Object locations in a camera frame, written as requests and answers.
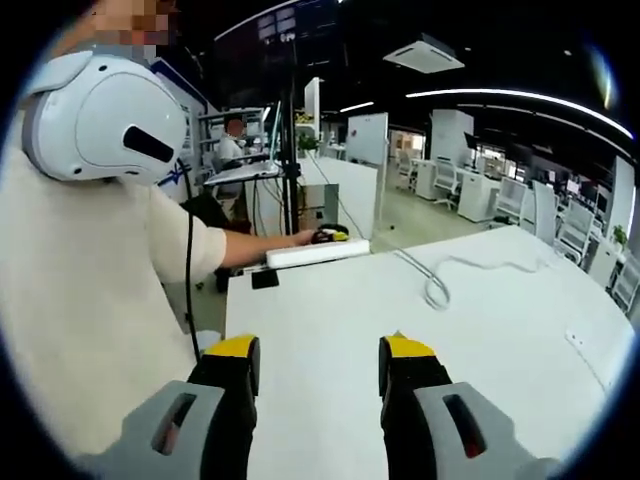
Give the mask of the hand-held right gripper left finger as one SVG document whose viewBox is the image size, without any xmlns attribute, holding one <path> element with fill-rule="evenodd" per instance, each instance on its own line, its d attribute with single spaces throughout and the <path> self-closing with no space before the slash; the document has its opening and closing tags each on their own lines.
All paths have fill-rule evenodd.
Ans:
<svg viewBox="0 0 640 480">
<path fill-rule="evenodd" d="M 207 349 L 185 381 L 133 410 L 120 438 L 79 458 L 94 479 L 244 479 L 257 424 L 260 343 L 241 335 Z"/>
</svg>

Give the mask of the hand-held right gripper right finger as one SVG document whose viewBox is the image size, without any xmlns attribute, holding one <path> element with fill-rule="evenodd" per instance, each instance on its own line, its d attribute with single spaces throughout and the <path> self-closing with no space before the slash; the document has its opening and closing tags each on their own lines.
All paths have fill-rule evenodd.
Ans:
<svg viewBox="0 0 640 480">
<path fill-rule="evenodd" d="M 550 479 L 560 465 L 528 452 L 508 415 L 401 332 L 379 341 L 379 395 L 391 479 Z"/>
</svg>

